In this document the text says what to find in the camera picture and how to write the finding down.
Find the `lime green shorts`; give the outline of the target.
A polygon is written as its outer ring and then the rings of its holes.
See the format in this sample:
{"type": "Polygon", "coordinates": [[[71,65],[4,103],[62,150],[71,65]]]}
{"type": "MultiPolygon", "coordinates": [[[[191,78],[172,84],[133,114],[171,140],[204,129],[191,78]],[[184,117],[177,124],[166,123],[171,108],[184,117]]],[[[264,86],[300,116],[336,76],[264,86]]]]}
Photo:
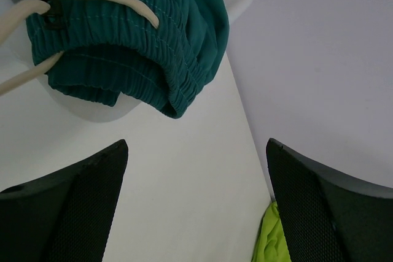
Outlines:
{"type": "Polygon", "coordinates": [[[272,202],[262,218],[252,262],[291,262],[277,202],[272,202]]]}

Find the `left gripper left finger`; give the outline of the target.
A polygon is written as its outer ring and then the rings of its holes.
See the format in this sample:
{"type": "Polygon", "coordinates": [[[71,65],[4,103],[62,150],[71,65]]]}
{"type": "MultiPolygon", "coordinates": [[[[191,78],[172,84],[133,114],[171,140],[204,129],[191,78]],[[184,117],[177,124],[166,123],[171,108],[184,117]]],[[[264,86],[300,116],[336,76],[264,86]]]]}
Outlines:
{"type": "Polygon", "coordinates": [[[128,146],[102,151],[1,192],[1,261],[102,261],[128,146]]]}

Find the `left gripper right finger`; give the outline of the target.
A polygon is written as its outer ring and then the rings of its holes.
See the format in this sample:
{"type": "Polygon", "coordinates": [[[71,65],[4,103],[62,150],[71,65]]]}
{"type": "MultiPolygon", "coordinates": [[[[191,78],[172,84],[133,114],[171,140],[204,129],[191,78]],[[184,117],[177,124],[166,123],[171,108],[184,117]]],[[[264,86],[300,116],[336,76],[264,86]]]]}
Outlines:
{"type": "Polygon", "coordinates": [[[307,158],[276,139],[268,173],[292,261],[392,261],[392,189],[307,158]]]}

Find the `teal green shorts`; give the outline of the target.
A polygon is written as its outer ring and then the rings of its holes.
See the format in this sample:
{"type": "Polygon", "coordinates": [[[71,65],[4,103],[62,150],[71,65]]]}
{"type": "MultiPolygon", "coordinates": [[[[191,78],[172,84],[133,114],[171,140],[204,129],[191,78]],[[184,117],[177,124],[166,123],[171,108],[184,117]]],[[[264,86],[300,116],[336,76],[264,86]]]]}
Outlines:
{"type": "Polygon", "coordinates": [[[34,66],[6,94],[46,75],[68,96],[112,107],[121,94],[183,116],[220,66],[224,0],[21,0],[1,16],[1,40],[26,23],[34,66]]]}

